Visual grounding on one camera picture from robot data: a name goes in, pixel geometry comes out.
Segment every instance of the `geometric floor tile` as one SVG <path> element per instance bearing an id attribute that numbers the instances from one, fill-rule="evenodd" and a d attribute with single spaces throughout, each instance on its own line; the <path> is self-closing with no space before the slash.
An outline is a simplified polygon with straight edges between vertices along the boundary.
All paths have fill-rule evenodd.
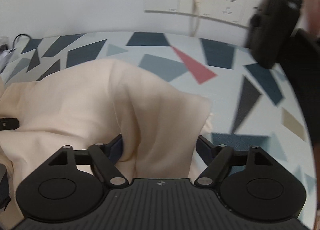
<path id="1" fill-rule="evenodd" d="M 281 143 L 275 133 L 272 133 L 268 141 L 263 144 L 263 149 L 273 158 L 288 161 Z"/>
<path id="2" fill-rule="evenodd" d="M 303 222 L 303 209 L 301 210 L 299 216 L 298 216 L 298 220 Z"/>
<path id="3" fill-rule="evenodd" d="M 201 38 L 207 65 L 232 69 L 235 48 L 223 42 Z"/>
<path id="4" fill-rule="evenodd" d="M 245 165 L 232 166 L 228 176 L 238 172 L 242 172 L 244 169 L 245 169 Z"/>
<path id="5" fill-rule="evenodd" d="M 184 52 L 178 50 L 177 48 L 175 48 L 173 46 L 171 46 L 171 47 L 175 51 L 175 53 L 180 57 L 180 59 L 183 61 L 183 63 L 188 68 L 188 70 L 191 72 L 191 74 L 196 79 L 198 84 L 202 84 L 202 83 L 217 76 L 217 74 L 210 71 L 204 65 L 202 65 L 201 63 L 192 59 L 190 56 L 188 56 Z"/>
<path id="6" fill-rule="evenodd" d="M 36 51 L 34 52 L 32 58 L 31 58 L 31 61 L 29 63 L 29 67 L 26 72 L 32 70 L 33 68 L 35 68 L 38 65 L 40 65 L 40 60 L 39 60 L 38 50 L 36 49 Z"/>
<path id="7" fill-rule="evenodd" d="M 304 174 L 306 181 L 307 181 L 307 187 L 308 187 L 308 193 L 310 194 L 311 191 L 316 187 L 316 179 L 314 177 L 309 176 L 308 174 Z"/>
<path id="8" fill-rule="evenodd" d="M 300 165 L 296 168 L 296 170 L 293 172 L 293 176 L 295 176 L 301 183 L 303 182 L 302 180 L 302 171 Z"/>
<path id="9" fill-rule="evenodd" d="M 126 46 L 170 46 L 163 33 L 135 32 Z"/>
<path id="10" fill-rule="evenodd" d="M 95 60 L 107 39 L 68 51 L 66 68 Z"/>
<path id="11" fill-rule="evenodd" d="M 139 67 L 156 74 L 167 82 L 174 80 L 188 71 L 186 66 L 181 62 L 150 54 L 143 56 Z"/>
<path id="12" fill-rule="evenodd" d="M 22 58 L 18 64 L 15 66 L 15 68 L 13 69 L 8 81 L 15 76 L 16 74 L 18 74 L 20 71 L 22 71 L 24 68 L 28 67 L 30 63 L 30 60 L 27 58 Z"/>
<path id="13" fill-rule="evenodd" d="M 13 56 L 11 56 L 10 60 L 9 60 L 9 63 L 15 61 L 15 60 L 18 60 L 19 59 L 19 55 L 17 54 L 14 54 Z"/>
<path id="14" fill-rule="evenodd" d="M 119 46 L 115 46 L 113 44 L 109 44 L 108 45 L 108 51 L 107 51 L 107 56 L 111 56 L 111 55 L 115 55 L 118 53 L 125 53 L 128 52 L 127 50 L 119 47 Z"/>
<path id="15" fill-rule="evenodd" d="M 255 88 L 254 85 L 252 85 L 252 83 L 246 77 L 244 77 L 238 110 L 231 133 L 234 133 L 238 129 L 238 127 L 250 113 L 260 96 L 261 93 Z"/>
<path id="16" fill-rule="evenodd" d="M 48 75 L 53 74 L 57 71 L 60 71 L 60 59 L 57 60 L 44 74 L 42 74 L 40 78 L 37 79 L 37 81 L 41 81 Z"/>
<path id="17" fill-rule="evenodd" d="M 39 46 L 39 44 L 41 43 L 41 41 L 42 41 L 42 39 L 30 39 L 21 53 L 26 53 L 26 52 L 29 52 L 31 50 L 36 49 Z"/>
<path id="18" fill-rule="evenodd" d="M 283 99 L 283 96 L 271 72 L 268 69 L 262 68 L 258 63 L 245 67 L 261 85 L 272 102 L 277 105 Z"/>
<path id="19" fill-rule="evenodd" d="M 71 35 L 63 35 L 60 36 L 55 42 L 47 49 L 42 58 L 45 57 L 53 57 L 57 55 L 60 51 L 62 51 L 69 44 L 73 43 L 75 40 L 79 39 L 83 36 L 84 33 L 81 34 L 71 34 Z"/>
<path id="20" fill-rule="evenodd" d="M 234 44 L 228 44 L 228 45 L 233 46 L 234 48 L 238 49 L 239 51 L 242 51 L 243 53 L 249 53 L 249 54 L 251 54 L 249 48 L 237 46 L 237 45 L 234 45 Z"/>
<path id="21" fill-rule="evenodd" d="M 306 140 L 304 128 L 286 109 L 282 108 L 282 124 L 302 140 Z"/>
<path id="22" fill-rule="evenodd" d="M 236 151 L 248 151 L 251 145 L 263 146 L 268 140 L 265 135 L 237 135 L 212 133 L 212 143 L 214 145 L 226 144 Z"/>
<path id="23" fill-rule="evenodd" d="M 281 72 L 277 71 L 276 69 L 274 69 L 274 72 L 281 81 L 287 80 L 286 76 L 284 74 L 282 74 Z"/>

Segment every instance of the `red triangle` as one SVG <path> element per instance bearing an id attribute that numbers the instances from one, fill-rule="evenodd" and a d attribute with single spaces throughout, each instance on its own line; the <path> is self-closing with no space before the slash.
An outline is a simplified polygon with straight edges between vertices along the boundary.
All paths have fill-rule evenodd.
<path id="1" fill-rule="evenodd" d="M 183 63 L 186 65 L 186 67 L 191 72 L 193 77 L 196 79 L 198 84 L 202 84 L 217 76 L 217 74 L 210 71 L 201 63 L 192 59 L 189 55 L 186 55 L 184 52 L 178 50 L 176 47 L 173 47 L 173 46 L 171 47 L 175 51 L 175 53 L 180 57 Z"/>

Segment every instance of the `black camera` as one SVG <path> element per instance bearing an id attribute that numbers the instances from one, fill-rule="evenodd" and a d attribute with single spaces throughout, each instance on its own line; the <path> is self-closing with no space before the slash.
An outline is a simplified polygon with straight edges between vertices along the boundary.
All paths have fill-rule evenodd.
<path id="1" fill-rule="evenodd" d="M 250 20 L 247 48 L 266 69 L 277 62 L 279 52 L 291 36 L 300 17 L 303 0 L 265 0 Z"/>

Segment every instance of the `black circular pad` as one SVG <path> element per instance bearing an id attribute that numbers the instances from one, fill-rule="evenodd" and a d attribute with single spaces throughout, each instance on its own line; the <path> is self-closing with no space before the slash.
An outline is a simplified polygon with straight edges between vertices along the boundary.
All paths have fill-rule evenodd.
<path id="1" fill-rule="evenodd" d="M 276 165 L 247 166 L 230 175 L 220 186 L 220 196 L 233 212 L 270 222 L 298 216 L 306 200 L 303 185 Z"/>
<path id="2" fill-rule="evenodd" d="M 247 184 L 248 192 L 260 199 L 275 199 L 283 193 L 283 186 L 269 178 L 257 178 Z"/>
<path id="3" fill-rule="evenodd" d="M 49 199 L 63 199 L 76 191 L 76 184 L 66 178 L 53 178 L 42 182 L 39 187 L 41 196 Z"/>
<path id="4" fill-rule="evenodd" d="M 72 148 L 62 148 L 20 183 L 16 199 L 26 218 L 52 223 L 86 215 L 103 194 L 97 178 L 76 168 Z"/>

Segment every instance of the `black cable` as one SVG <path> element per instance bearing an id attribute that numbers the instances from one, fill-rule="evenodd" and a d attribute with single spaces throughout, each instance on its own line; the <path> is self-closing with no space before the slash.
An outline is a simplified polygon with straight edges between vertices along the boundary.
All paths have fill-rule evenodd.
<path id="1" fill-rule="evenodd" d="M 12 43 L 12 48 L 13 48 L 13 49 L 16 47 L 16 40 L 17 40 L 20 36 L 27 36 L 27 37 L 29 37 L 30 40 L 32 39 L 31 36 L 28 35 L 28 34 L 25 34 L 25 33 L 18 34 L 18 35 L 14 38 L 14 40 L 13 40 L 13 43 Z"/>

